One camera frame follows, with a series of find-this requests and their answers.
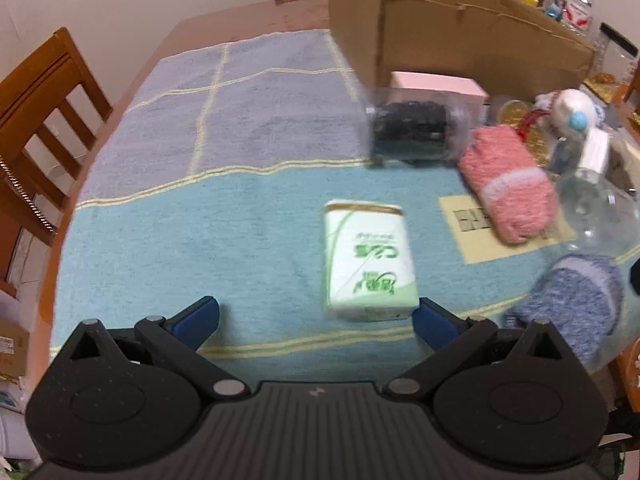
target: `metal chain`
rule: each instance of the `metal chain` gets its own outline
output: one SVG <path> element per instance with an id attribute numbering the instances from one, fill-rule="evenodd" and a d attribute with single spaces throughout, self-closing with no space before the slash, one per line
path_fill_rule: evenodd
<path id="1" fill-rule="evenodd" d="M 4 171 L 4 174 L 7 176 L 7 178 L 9 179 L 9 182 L 14 187 L 14 191 L 16 192 L 16 194 L 20 196 L 27 203 L 29 208 L 38 217 L 38 220 L 40 220 L 41 224 L 44 225 L 44 228 L 50 233 L 55 234 L 56 228 L 50 224 L 49 220 L 47 220 L 46 216 L 43 215 L 42 211 L 38 209 L 38 206 L 36 206 L 33 203 L 33 200 L 31 200 L 31 197 L 29 197 L 27 192 L 24 190 L 24 188 L 22 187 L 22 184 L 18 182 L 18 179 L 14 177 L 14 174 L 11 172 L 9 167 L 4 163 L 4 159 L 1 156 L 0 156 L 0 168 Z"/>

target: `pink box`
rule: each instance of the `pink box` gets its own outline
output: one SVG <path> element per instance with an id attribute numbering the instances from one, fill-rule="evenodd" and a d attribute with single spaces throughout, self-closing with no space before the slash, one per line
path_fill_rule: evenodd
<path id="1" fill-rule="evenodd" d="M 473 126 L 481 124 L 482 105 L 488 94 L 473 79 L 421 72 L 393 72 L 391 88 L 412 88 L 433 92 L 457 92 L 462 95 L 471 114 Z"/>

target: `blue sock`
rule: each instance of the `blue sock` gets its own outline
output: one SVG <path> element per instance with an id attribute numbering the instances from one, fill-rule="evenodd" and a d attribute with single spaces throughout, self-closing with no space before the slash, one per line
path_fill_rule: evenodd
<path id="1" fill-rule="evenodd" d="M 624 297 L 620 270 L 606 256 L 566 256 L 549 269 L 531 293 L 506 314 L 510 328 L 534 319 L 551 321 L 586 364 L 604 336 L 616 327 Z"/>

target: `white and green tissue package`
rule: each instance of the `white and green tissue package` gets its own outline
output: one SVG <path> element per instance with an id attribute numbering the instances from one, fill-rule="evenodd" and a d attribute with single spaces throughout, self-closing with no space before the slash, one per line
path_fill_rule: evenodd
<path id="1" fill-rule="evenodd" d="M 332 200 L 324 224 L 327 312 L 367 321 L 410 316 L 418 289 L 402 208 Z"/>

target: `brown box on floor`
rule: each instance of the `brown box on floor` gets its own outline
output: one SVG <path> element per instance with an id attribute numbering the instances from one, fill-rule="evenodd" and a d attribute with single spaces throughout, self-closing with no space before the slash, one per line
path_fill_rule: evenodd
<path id="1" fill-rule="evenodd" d="M 393 71 L 474 79 L 532 100 L 578 88 L 593 48 L 519 0 L 329 0 L 335 41 L 367 88 Z"/>
<path id="2" fill-rule="evenodd" d="M 0 317 L 0 375 L 17 379 L 27 369 L 29 332 Z"/>

